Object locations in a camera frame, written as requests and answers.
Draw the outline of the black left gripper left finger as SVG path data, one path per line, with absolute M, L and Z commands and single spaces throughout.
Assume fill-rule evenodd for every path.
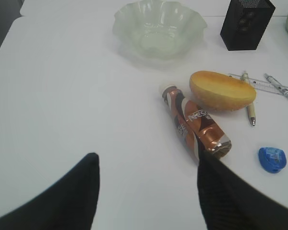
M 99 189 L 99 156 L 89 153 L 43 193 L 0 217 L 0 230 L 89 230 Z

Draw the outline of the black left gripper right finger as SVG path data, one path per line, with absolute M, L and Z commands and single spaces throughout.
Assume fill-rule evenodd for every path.
M 250 186 L 207 151 L 199 154 L 197 187 L 209 230 L 288 230 L 288 208 Z

